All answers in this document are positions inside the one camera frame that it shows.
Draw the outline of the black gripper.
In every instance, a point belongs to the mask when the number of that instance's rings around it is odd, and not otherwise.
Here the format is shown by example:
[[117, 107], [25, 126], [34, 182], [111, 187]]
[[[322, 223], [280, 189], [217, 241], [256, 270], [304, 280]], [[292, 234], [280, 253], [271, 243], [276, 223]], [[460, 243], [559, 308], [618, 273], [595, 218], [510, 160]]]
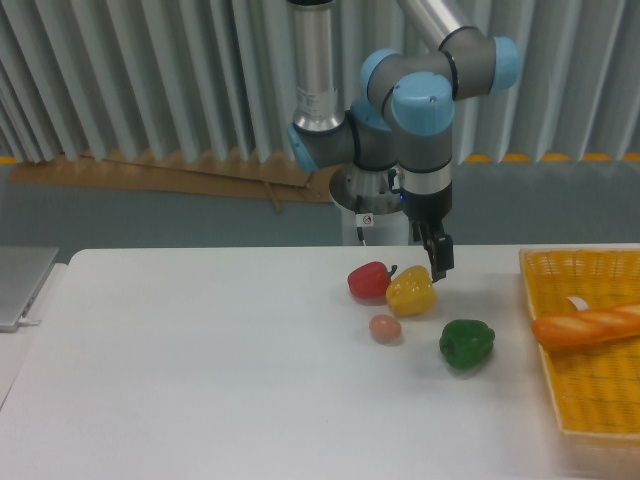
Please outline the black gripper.
[[423, 225], [433, 234], [429, 242], [433, 282], [444, 279], [447, 272], [454, 268], [453, 241], [451, 236], [444, 232], [443, 226], [443, 220], [452, 208], [452, 192], [451, 185], [426, 195], [401, 190], [402, 211], [409, 220], [413, 242], [424, 244]]

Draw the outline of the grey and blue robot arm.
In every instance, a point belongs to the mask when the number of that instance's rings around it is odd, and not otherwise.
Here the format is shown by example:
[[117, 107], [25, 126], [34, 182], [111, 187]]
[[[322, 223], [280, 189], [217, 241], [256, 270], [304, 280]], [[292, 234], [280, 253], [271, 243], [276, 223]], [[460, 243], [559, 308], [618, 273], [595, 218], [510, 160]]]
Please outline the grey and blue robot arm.
[[455, 1], [403, 1], [400, 9], [427, 53], [370, 54], [360, 69], [362, 94], [344, 107], [336, 3], [289, 3], [297, 106], [288, 137], [304, 171], [348, 164], [358, 172], [384, 173], [386, 191], [426, 250], [433, 279], [440, 280], [454, 266], [443, 221], [452, 205], [455, 105], [512, 87], [520, 74], [519, 51], [508, 37], [485, 36]]

